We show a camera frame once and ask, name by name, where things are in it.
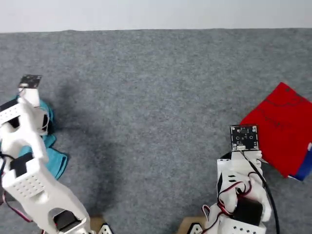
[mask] red cloth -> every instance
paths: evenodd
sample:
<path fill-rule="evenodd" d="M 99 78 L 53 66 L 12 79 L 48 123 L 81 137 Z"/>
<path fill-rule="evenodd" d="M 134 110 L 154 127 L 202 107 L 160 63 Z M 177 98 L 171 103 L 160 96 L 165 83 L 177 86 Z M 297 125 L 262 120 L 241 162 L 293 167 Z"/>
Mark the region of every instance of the red cloth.
<path fill-rule="evenodd" d="M 312 103 L 280 83 L 241 124 L 257 124 L 263 158 L 283 176 L 295 175 L 312 142 Z"/>

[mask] carpet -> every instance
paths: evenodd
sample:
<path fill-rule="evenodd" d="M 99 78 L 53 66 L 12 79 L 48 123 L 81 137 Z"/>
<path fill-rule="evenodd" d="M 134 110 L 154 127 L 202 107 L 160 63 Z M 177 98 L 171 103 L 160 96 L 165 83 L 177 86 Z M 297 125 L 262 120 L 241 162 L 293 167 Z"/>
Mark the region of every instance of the carpet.
<path fill-rule="evenodd" d="M 22 75 L 43 75 L 54 148 L 70 155 L 60 182 L 115 234 L 173 234 L 215 203 L 230 124 L 281 81 L 312 100 L 311 38 L 312 29 L 0 34 L 0 103 Z M 263 170 L 281 233 L 311 232 L 312 176 Z M 0 233 L 39 233 L 5 206 L 0 220 Z M 275 233 L 273 217 L 266 226 Z"/>

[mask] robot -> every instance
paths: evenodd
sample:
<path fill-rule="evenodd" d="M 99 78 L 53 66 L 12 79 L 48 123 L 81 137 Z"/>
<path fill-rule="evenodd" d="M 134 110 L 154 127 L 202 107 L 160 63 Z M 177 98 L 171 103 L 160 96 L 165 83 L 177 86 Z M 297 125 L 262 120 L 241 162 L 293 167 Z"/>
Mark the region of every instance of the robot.
<path fill-rule="evenodd" d="M 203 227 L 192 223 L 188 234 L 265 234 L 263 222 L 272 213 L 268 194 L 279 233 L 275 204 L 261 170 L 257 126 L 233 125 L 230 129 L 232 151 L 217 160 L 217 203 L 210 208 L 203 205 L 206 222 Z"/>
<path fill-rule="evenodd" d="M 0 107 L 2 186 L 47 234 L 95 234 L 83 204 L 47 170 L 42 135 L 47 134 L 48 113 L 40 108 L 38 85 L 41 76 L 25 75 L 15 99 Z M 23 146 L 32 153 L 19 157 Z M 54 208 L 63 209 L 51 216 Z M 103 224 L 100 234 L 111 234 Z"/>

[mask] white wall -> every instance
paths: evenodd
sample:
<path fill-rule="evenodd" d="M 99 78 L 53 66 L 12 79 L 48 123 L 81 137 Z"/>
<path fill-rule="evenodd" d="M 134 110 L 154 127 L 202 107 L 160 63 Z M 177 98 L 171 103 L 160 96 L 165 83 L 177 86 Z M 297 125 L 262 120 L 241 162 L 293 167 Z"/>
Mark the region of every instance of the white wall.
<path fill-rule="evenodd" d="M 312 27 L 312 0 L 1 0 L 0 32 Z"/>

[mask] teal fabric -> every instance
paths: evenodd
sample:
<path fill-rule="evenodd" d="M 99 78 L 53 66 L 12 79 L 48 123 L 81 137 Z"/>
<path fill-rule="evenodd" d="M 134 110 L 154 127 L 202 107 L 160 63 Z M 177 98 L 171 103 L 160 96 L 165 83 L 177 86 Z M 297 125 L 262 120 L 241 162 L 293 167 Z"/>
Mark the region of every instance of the teal fabric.
<path fill-rule="evenodd" d="M 54 124 L 54 113 L 52 108 L 48 106 L 44 101 L 40 101 L 41 107 L 43 107 L 45 110 L 48 111 L 50 121 L 52 124 Z M 45 135 L 42 137 L 47 154 L 49 156 L 49 162 L 45 164 L 47 169 L 51 172 L 51 174 L 56 178 L 59 179 L 60 176 L 65 171 L 66 165 L 67 165 L 67 155 L 60 153 L 59 151 L 52 148 L 53 144 L 57 140 L 55 135 Z M 31 148 L 29 146 L 24 146 L 22 150 L 19 153 L 19 156 L 24 155 L 25 153 L 31 152 Z"/>

